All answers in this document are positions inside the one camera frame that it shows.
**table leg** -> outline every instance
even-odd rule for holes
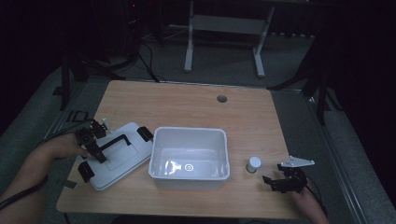
[[[194,45],[192,43],[192,29],[194,19],[193,1],[190,1],[190,19],[189,19],[189,44],[187,46],[186,61],[184,62],[184,71],[190,72],[192,68],[192,53]]]
[[[255,48],[253,48],[253,57],[254,57],[254,62],[256,64],[256,69],[257,69],[257,76],[259,77],[264,77],[264,68],[262,66],[262,56],[261,56],[261,52],[262,52],[262,45],[264,44],[264,40],[265,37],[267,36],[268,33],[268,28],[270,27],[271,24],[271,19],[274,15],[274,7],[270,8],[270,11],[268,12],[268,16],[267,19],[265,20],[265,24],[262,27],[262,33],[260,36],[260,41],[259,41],[259,45]]]

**person's arm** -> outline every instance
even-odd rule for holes
[[[49,140],[33,150],[21,169],[0,196],[0,202],[40,183],[47,175],[53,160],[75,155],[88,156],[87,150],[77,144],[73,133]],[[0,210],[0,223],[40,223],[44,211],[45,187]]]
[[[305,214],[313,224],[330,223],[318,201],[308,189],[303,188],[300,193],[293,191],[290,192],[289,195],[300,211]]]

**small white cup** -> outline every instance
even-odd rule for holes
[[[251,174],[256,173],[257,169],[262,166],[262,161],[258,157],[252,157],[248,160],[247,171]]]

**white plastic bin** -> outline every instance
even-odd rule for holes
[[[230,176],[222,129],[160,127],[148,168],[159,188],[219,189]]]

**white metal stand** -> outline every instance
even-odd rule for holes
[[[274,7],[270,8],[266,20],[240,19],[229,17],[216,17],[206,15],[195,15],[193,0],[190,1],[190,19],[189,19],[189,44],[187,46],[186,61],[184,71],[190,72],[192,68],[193,30],[207,30],[217,32],[229,32],[238,34],[260,35],[260,41],[257,47],[253,48],[253,56],[256,64],[257,75],[264,77],[264,68],[262,66],[262,45],[264,44],[267,31],[274,14]]]

